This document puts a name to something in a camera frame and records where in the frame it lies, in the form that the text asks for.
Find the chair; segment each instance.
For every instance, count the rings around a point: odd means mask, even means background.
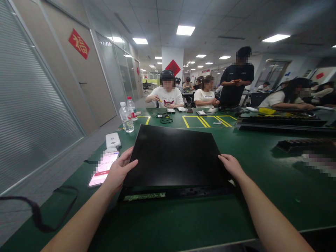
[[[267,96],[269,96],[269,93],[252,93],[250,107],[258,107]]]
[[[146,89],[149,89],[149,87],[148,87],[148,83],[146,82],[146,83],[143,83],[142,84],[142,87],[143,87],[143,92],[144,93],[148,93],[148,91],[146,90]]]

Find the red diamond sign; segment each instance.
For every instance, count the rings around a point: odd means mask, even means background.
[[[316,79],[321,79],[324,76],[324,73],[319,73],[318,75],[316,75]]]
[[[173,71],[174,76],[176,76],[181,71],[181,68],[176,64],[175,60],[172,60],[166,67],[166,70]]]

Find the yellow box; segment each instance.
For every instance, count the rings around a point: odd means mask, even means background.
[[[268,109],[268,108],[259,108],[259,112],[267,115],[272,115],[276,112],[276,110]]]

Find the air vent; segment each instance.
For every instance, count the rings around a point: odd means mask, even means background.
[[[126,29],[126,31],[128,31],[129,34],[132,34],[131,31],[129,30],[129,28],[126,26],[126,24],[124,23],[124,21],[121,19],[121,17],[119,16],[118,13],[114,13],[114,15],[117,17],[117,19],[120,21],[120,23],[123,25],[123,27]]]
[[[246,38],[243,38],[243,37],[229,37],[229,36],[218,36],[219,38],[221,39],[239,39],[239,40],[244,40]]]
[[[323,44],[315,44],[315,43],[299,43],[299,44],[303,44],[303,45],[306,45],[306,46],[323,46]]]

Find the black lanyard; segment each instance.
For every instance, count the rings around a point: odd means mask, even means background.
[[[78,189],[71,186],[71,185],[63,185],[61,187],[58,187],[57,189],[55,189],[53,191],[53,193],[56,192],[62,192],[63,189],[72,189],[74,191],[76,191],[76,196],[73,199],[73,201],[71,202],[71,204],[68,206],[67,210],[65,211],[62,219],[60,220],[59,224],[57,225],[56,228],[52,228],[46,224],[43,224],[42,222],[42,216],[41,216],[41,210],[40,207],[38,206],[38,204],[34,201],[31,201],[30,199],[26,198],[26,197],[22,197],[22,196],[7,196],[7,197],[0,197],[0,201],[4,201],[4,200],[21,200],[24,202],[27,202],[30,207],[31,207],[31,212],[33,214],[33,222],[35,224],[35,226],[43,233],[52,233],[55,232],[57,229],[60,228],[60,226],[62,225],[63,221],[65,220],[65,218],[67,217],[68,213],[70,212],[71,208],[73,207],[77,196],[78,196]]]

